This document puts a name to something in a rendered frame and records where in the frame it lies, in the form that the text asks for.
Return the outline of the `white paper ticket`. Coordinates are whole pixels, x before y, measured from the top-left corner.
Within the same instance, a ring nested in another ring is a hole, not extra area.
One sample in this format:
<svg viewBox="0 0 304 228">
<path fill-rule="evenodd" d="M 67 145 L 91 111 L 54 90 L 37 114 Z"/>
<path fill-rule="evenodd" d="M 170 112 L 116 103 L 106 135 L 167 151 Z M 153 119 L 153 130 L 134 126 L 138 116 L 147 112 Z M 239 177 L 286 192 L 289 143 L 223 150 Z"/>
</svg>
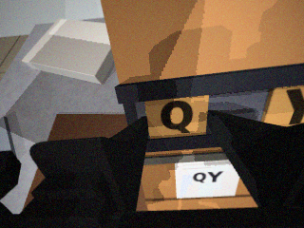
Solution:
<svg viewBox="0 0 304 228">
<path fill-rule="evenodd" d="M 239 175 L 229 160 L 175 163 L 177 199 L 232 197 Z"/>
</svg>

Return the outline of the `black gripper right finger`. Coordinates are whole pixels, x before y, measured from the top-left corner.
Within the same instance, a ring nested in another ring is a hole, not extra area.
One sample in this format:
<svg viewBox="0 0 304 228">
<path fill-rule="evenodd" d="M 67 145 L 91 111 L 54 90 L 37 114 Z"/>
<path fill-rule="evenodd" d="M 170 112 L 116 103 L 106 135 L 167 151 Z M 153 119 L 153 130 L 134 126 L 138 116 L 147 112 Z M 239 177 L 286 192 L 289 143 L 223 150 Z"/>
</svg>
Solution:
<svg viewBox="0 0 304 228">
<path fill-rule="evenodd" d="M 207 123 L 257 207 L 292 206 L 304 184 L 304 123 L 281 126 L 208 110 Z"/>
</svg>

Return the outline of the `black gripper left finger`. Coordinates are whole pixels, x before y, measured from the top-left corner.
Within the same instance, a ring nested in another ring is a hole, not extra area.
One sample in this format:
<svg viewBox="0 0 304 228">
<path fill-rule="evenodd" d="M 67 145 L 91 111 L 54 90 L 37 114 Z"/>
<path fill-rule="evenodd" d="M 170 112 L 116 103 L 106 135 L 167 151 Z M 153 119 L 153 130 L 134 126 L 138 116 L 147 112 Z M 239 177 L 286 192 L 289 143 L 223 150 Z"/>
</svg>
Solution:
<svg viewBox="0 0 304 228">
<path fill-rule="evenodd" d="M 38 142 L 29 153 L 45 178 L 102 172 L 119 212 L 136 212 L 147 140 L 147 117 L 142 116 L 110 138 Z"/>
</svg>

